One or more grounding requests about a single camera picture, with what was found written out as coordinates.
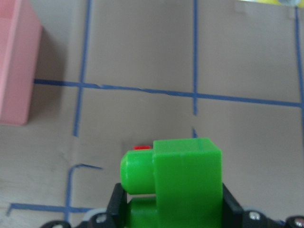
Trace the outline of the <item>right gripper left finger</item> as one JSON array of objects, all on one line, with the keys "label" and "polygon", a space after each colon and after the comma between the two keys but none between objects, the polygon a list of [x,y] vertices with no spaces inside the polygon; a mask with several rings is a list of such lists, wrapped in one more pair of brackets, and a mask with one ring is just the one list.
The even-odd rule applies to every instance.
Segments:
[{"label": "right gripper left finger", "polygon": [[127,214],[127,193],[120,183],[115,184],[105,212],[87,212],[81,228],[124,228]]}]

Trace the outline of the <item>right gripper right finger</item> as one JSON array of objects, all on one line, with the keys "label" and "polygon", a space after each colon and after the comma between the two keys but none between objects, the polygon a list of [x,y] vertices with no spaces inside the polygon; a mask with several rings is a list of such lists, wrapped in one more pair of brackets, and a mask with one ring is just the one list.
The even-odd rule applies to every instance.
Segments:
[{"label": "right gripper right finger", "polygon": [[285,221],[273,220],[260,211],[244,209],[223,185],[221,226],[223,228],[302,228],[304,217],[295,215]]}]

